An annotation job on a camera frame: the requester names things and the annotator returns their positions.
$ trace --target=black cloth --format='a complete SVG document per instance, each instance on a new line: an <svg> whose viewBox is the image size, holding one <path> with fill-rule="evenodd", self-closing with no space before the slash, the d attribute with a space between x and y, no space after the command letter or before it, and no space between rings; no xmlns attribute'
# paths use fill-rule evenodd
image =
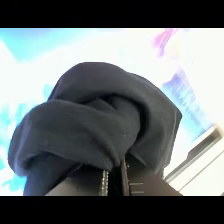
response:
<svg viewBox="0 0 224 224"><path fill-rule="evenodd" d="M80 163L111 171L126 153L159 173L169 164L181 117L148 80L112 64L80 63L18 125L9 165L27 176L25 195L45 194Z"/></svg>

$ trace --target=black fabric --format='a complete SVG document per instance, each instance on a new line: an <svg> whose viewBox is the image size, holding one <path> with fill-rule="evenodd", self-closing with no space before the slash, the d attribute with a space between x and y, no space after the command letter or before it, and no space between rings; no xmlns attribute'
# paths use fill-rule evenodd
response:
<svg viewBox="0 0 224 224"><path fill-rule="evenodd" d="M28 176L27 186L45 154L69 161L61 170L60 161L51 165L58 166L48 177L54 181L77 163L111 171L127 152L159 173L170 161L180 120L180 111L148 80L108 63L81 63L16 128L9 165Z"/></svg>

